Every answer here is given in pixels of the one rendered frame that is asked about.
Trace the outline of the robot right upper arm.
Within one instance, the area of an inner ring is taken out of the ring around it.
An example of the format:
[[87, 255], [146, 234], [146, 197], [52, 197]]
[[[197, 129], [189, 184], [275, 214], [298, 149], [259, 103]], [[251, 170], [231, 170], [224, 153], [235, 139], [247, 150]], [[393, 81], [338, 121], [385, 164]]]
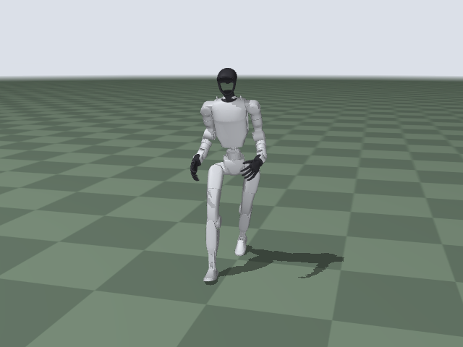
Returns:
[[204, 102], [200, 110], [200, 113], [203, 116], [203, 123], [206, 126], [206, 130], [204, 132], [204, 138], [208, 140], [214, 140], [216, 138], [216, 130], [215, 130], [213, 114], [212, 114], [213, 102], [214, 100]]

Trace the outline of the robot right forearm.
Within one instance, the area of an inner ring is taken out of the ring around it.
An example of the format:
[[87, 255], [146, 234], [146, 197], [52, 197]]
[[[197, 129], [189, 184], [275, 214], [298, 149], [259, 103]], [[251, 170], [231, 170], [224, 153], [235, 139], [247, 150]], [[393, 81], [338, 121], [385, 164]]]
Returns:
[[[200, 154], [200, 162], [202, 163], [204, 159], [206, 159], [207, 157], [207, 154], [208, 154], [208, 151], [209, 151], [209, 148], [211, 147], [212, 145], [212, 142], [210, 142], [210, 140], [204, 138], [204, 134], [203, 134], [203, 139], [201, 141], [201, 146], [197, 152], [197, 154]], [[195, 156], [195, 155], [194, 155]], [[194, 158], [193, 156], [193, 158]]]

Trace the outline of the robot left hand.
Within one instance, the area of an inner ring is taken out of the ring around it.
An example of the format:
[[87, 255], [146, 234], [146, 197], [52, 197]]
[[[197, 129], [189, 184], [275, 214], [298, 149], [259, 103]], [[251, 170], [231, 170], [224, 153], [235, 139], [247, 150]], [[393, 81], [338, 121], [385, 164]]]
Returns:
[[246, 164], [246, 163], [250, 163], [248, 167], [244, 168], [243, 170], [241, 170], [240, 172], [243, 172], [243, 171], [246, 171], [247, 169], [249, 169], [246, 173], [242, 174], [242, 176], [248, 174], [249, 172], [251, 172], [249, 175], [247, 175], [245, 177], [248, 178], [250, 177], [247, 181], [253, 179], [256, 174], [259, 172], [260, 170], [260, 167], [263, 165], [263, 161], [259, 158], [261, 155], [256, 155], [256, 157], [253, 159], [253, 160], [247, 160], [245, 162], [243, 162], [243, 164]]

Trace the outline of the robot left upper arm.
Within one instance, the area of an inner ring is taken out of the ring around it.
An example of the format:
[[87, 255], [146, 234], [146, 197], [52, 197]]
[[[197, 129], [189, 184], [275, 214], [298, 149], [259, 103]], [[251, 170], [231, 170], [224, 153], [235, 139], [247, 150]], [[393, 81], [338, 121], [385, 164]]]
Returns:
[[260, 111], [260, 104], [256, 100], [245, 100], [245, 106], [247, 112], [250, 115], [254, 132], [252, 132], [252, 138], [254, 141], [263, 140], [263, 121]]

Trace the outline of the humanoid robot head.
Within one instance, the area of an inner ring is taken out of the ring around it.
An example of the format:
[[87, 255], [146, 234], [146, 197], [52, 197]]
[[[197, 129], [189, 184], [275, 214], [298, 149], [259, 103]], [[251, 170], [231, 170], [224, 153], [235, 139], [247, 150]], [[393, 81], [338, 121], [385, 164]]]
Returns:
[[[217, 82], [218, 82], [218, 87], [221, 93], [224, 95], [225, 99], [221, 99], [223, 102], [232, 102], [235, 101], [237, 98], [233, 99], [232, 97], [235, 96], [234, 94], [234, 89], [236, 86], [236, 81], [237, 81], [237, 73], [231, 69], [231, 68], [225, 68], [222, 69], [217, 76]], [[220, 83], [226, 83], [229, 84], [230, 82], [233, 82], [233, 89], [232, 90], [222, 90], [221, 89], [221, 84]]]

